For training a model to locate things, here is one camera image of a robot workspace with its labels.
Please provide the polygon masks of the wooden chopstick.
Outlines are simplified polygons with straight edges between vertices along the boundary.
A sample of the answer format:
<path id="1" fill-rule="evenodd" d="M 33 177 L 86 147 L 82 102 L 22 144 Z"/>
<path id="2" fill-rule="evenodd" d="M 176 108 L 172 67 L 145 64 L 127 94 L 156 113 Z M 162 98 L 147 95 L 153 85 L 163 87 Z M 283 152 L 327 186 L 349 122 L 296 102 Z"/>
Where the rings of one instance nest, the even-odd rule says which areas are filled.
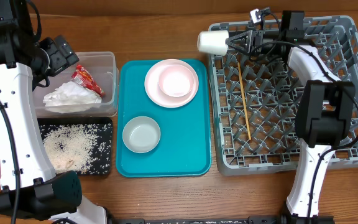
<path id="1" fill-rule="evenodd" d="M 247 136 L 248 136 L 248 140 L 252 140 L 251 133 L 250 133 L 249 120 L 248 120 L 248 113 L 247 113 L 246 95 L 245 95 L 244 84 L 243 84 L 243 79 L 242 79 L 241 65 L 239 62 L 237 62 L 237 68 L 238 68 L 238 72 L 239 72 L 239 83 L 241 86 L 241 97 L 242 97 L 242 104 L 243 104 L 243 109 L 244 109 L 244 116 L 245 116 L 245 120 L 246 120 Z"/>

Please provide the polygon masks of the cream cup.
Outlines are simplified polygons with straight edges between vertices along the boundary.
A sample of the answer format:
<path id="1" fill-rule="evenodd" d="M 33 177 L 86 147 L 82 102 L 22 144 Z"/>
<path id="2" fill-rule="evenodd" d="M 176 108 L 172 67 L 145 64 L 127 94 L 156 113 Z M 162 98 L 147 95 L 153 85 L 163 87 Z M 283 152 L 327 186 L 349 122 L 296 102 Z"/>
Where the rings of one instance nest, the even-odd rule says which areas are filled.
<path id="1" fill-rule="evenodd" d="M 225 56 L 228 50 L 226 39 L 227 30 L 202 31 L 198 35 L 197 48 L 199 52 Z"/>

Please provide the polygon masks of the red snack wrapper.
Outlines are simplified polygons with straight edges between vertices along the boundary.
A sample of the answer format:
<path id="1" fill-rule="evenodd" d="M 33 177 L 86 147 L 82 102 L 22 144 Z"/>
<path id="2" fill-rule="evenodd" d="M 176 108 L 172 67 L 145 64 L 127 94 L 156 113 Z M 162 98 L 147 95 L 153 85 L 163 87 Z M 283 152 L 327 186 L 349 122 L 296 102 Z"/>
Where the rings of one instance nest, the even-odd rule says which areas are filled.
<path id="1" fill-rule="evenodd" d="M 76 84 L 95 92 L 101 98 L 105 96 L 104 90 L 96 83 L 92 75 L 82 65 L 77 65 L 71 80 Z"/>

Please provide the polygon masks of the white tissue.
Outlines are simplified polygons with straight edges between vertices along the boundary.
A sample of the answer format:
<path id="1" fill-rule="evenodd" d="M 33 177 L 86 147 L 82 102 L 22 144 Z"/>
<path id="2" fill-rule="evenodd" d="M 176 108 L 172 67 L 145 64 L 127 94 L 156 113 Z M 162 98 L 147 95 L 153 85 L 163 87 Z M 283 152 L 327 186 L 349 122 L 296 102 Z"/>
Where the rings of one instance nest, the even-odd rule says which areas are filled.
<path id="1" fill-rule="evenodd" d="M 55 91 L 44 96 L 43 103 L 48 111 L 55 113 L 75 113 L 90 109 L 88 104 L 99 104 L 101 97 L 73 81 L 63 83 Z"/>

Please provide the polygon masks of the pink bowl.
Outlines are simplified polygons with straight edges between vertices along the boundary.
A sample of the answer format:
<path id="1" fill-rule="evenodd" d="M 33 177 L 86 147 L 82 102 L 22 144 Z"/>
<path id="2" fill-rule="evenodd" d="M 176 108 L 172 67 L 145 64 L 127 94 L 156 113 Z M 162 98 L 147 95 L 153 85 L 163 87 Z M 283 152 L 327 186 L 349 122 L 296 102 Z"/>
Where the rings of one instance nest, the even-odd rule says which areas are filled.
<path id="1" fill-rule="evenodd" d="M 159 76 L 158 86 L 164 94 L 174 98 L 190 93 L 195 84 L 195 73 L 184 65 L 167 65 Z"/>

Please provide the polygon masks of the pink plate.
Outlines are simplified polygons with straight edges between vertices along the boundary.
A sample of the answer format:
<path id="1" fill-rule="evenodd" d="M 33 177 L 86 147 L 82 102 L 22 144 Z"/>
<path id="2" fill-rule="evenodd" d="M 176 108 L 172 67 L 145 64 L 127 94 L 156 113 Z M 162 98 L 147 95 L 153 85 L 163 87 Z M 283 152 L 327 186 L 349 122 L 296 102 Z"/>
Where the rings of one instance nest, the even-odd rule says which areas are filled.
<path id="1" fill-rule="evenodd" d="M 158 80 L 159 76 L 161 74 L 161 71 L 167 66 L 167 65 L 184 65 L 188 68 L 192 69 L 195 73 L 195 84 L 193 89 L 190 91 L 189 94 L 174 98 L 171 96 L 167 96 L 162 92 L 162 90 L 158 86 Z M 189 64 L 182 60 L 177 59 L 166 59 L 161 60 L 157 62 L 155 65 L 153 65 L 149 71 L 146 74 L 145 82 L 144 82 L 145 90 L 147 96 L 157 105 L 165 107 L 165 108 L 178 108 L 181 106 L 184 106 L 188 104 L 197 94 L 199 81 L 198 81 L 198 75 L 195 71 L 195 69 Z"/>

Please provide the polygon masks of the grey bowl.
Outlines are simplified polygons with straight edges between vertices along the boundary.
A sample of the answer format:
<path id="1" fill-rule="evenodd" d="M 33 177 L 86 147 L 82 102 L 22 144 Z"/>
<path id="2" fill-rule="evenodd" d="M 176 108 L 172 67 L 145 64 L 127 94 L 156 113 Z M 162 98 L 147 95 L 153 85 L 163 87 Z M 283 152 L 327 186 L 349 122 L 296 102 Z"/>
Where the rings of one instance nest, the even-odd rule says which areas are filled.
<path id="1" fill-rule="evenodd" d="M 152 151 L 158 145 L 160 138 L 160 126 L 154 119 L 147 116 L 132 118 L 122 131 L 124 145 L 138 154 Z"/>

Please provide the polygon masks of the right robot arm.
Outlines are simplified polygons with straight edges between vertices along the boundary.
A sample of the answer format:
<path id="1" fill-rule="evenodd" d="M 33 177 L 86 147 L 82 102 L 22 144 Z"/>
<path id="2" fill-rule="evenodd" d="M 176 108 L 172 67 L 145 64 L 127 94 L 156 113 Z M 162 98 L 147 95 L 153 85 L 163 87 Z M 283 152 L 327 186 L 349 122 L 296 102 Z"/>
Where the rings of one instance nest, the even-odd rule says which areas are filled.
<path id="1" fill-rule="evenodd" d="M 305 39 L 302 11 L 284 11 L 277 19 L 278 35 L 271 41 L 252 40 L 242 33 L 225 40 L 226 45 L 259 61 L 275 52 L 286 61 L 304 86 L 295 133 L 301 144 L 295 181 L 282 212 L 283 223 L 333 223 L 320 217 L 319 196 L 335 151 L 350 131 L 352 112 L 358 110 L 352 82 L 335 76 L 318 55 L 314 43 Z"/>

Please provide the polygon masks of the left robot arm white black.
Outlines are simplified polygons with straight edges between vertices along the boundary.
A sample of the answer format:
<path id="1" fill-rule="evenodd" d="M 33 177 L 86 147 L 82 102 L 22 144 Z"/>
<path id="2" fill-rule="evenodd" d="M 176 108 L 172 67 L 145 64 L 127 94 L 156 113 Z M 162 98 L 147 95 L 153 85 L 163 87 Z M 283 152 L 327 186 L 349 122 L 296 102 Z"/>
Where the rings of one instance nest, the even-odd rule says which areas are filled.
<path id="1" fill-rule="evenodd" d="M 112 223 L 81 191 L 76 172 L 57 174 L 40 135 L 33 90 L 77 63 L 62 37 L 42 38 L 32 1 L 0 0 L 0 215 L 53 223 Z"/>

